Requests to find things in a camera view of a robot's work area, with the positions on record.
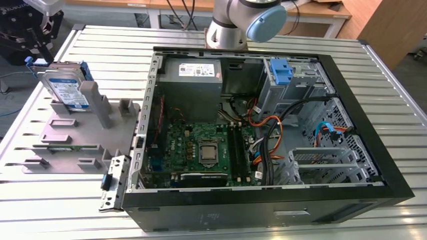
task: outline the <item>ram slot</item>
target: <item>ram slot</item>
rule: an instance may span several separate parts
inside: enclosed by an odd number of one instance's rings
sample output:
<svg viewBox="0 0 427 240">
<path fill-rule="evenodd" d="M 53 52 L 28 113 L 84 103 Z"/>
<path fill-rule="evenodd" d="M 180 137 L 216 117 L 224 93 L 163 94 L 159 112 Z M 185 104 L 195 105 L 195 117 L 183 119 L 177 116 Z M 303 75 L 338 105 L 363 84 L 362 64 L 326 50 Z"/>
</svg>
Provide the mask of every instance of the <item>ram slot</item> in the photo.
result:
<svg viewBox="0 0 427 240">
<path fill-rule="evenodd" d="M 240 127 L 235 128 L 234 131 L 234 142 L 236 146 L 236 158 L 239 162 L 239 172 L 242 181 L 246 181 L 248 177 L 248 163 L 247 163 L 247 155 L 246 155 L 246 144 L 242 134 Z"/>
<path fill-rule="evenodd" d="M 227 138 L 228 138 L 228 154 L 229 154 L 229 166 L 231 166 L 231 178 L 234 180 L 239 177 L 239 159 L 238 159 L 238 147 L 235 143 L 235 132 L 234 126 L 227 127 Z"/>
</svg>

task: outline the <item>aluminum table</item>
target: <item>aluminum table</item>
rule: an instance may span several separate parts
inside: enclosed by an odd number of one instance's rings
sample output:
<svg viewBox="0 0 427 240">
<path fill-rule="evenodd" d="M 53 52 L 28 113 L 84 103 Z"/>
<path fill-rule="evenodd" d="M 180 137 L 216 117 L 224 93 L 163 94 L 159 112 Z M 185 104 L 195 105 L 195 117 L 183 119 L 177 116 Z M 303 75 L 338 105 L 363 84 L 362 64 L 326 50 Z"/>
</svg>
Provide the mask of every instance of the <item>aluminum table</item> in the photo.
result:
<svg viewBox="0 0 427 240">
<path fill-rule="evenodd" d="M 200 31 L 85 26 L 72 30 L 57 61 L 87 61 L 111 102 L 143 102 L 153 46 L 204 47 Z M 52 109 L 41 84 L 0 143 L 0 230 L 4 239 L 291 239 L 427 238 L 427 118 L 367 45 L 356 40 L 278 36 L 248 42 L 252 51 L 331 55 L 379 133 L 415 198 L 340 224 L 211 231 L 143 232 L 125 212 L 99 213 L 99 174 L 24 174 Z"/>
</svg>

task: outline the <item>floor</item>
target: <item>floor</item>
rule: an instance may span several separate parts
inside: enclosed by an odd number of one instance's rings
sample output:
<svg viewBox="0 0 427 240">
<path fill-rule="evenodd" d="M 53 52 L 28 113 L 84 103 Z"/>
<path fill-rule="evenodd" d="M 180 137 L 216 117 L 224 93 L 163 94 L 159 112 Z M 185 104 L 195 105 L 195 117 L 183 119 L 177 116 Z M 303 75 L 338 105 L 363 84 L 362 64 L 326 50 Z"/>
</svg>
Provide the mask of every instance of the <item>floor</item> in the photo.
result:
<svg viewBox="0 0 427 240">
<path fill-rule="evenodd" d="M 188 16 L 183 16 L 180 20 L 187 24 L 189 18 Z M 181 25 L 177 23 L 179 20 L 175 18 L 173 21 L 176 23 L 171 23 L 172 21 L 168 19 L 168 16 L 163 16 L 163 28 L 181 29 Z M 199 30 L 207 28 L 211 23 L 208 17 L 196 17 L 193 21 Z M 61 24 L 57 39 L 53 40 L 53 53 L 57 52 L 73 24 L 149 28 L 149 20 L 145 14 L 133 15 L 129 13 L 64 11 L 64 22 Z M 28 69 L 24 66 L 11 66 L 0 57 L 0 76 L 13 72 L 28 72 Z M 414 61 L 412 57 L 408 55 L 392 73 L 418 102 L 420 108 L 427 112 L 427 62 Z M 20 73 L 4 77 L 3 81 L 11 87 L 11 91 L 7 95 L 0 94 L 0 141 L 7 134 L 17 113 L 8 116 L 1 115 L 12 113 L 23 107 L 39 82 L 29 73 Z"/>
</svg>

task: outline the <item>table leg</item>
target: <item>table leg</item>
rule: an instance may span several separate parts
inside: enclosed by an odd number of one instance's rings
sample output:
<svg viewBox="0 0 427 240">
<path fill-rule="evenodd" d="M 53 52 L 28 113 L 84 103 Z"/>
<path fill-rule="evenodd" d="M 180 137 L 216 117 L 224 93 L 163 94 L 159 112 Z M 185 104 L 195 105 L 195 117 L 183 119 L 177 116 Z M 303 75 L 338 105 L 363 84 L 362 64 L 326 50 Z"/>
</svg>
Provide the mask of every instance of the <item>table leg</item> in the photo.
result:
<svg viewBox="0 0 427 240">
<path fill-rule="evenodd" d="M 328 26 L 324 38 L 334 39 L 339 34 L 342 27 L 344 25 L 346 19 L 344 18 L 334 18 L 332 24 Z"/>
<path fill-rule="evenodd" d="M 148 8 L 149 25 L 152 29 L 160 29 L 160 10 Z"/>
<path fill-rule="evenodd" d="M 7 93 L 9 90 L 8 85 L 5 84 L 5 82 L 0 79 L 0 92 L 1 93 Z"/>
</svg>

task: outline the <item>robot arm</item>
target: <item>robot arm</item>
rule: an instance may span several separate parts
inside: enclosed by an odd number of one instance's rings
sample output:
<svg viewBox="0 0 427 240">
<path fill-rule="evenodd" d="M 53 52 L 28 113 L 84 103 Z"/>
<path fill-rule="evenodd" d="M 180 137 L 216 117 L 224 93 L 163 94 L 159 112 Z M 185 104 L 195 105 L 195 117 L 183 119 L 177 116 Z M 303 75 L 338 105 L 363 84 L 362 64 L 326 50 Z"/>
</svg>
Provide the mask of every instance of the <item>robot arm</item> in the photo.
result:
<svg viewBox="0 0 427 240">
<path fill-rule="evenodd" d="M 53 62 L 51 40 L 56 39 L 64 13 L 63 0 L 1 0 L 0 45 L 29 50 Z"/>
<path fill-rule="evenodd" d="M 213 18 L 205 33 L 213 49 L 244 49 L 247 38 L 267 42 L 280 31 L 287 11 L 282 0 L 215 0 Z"/>
</svg>

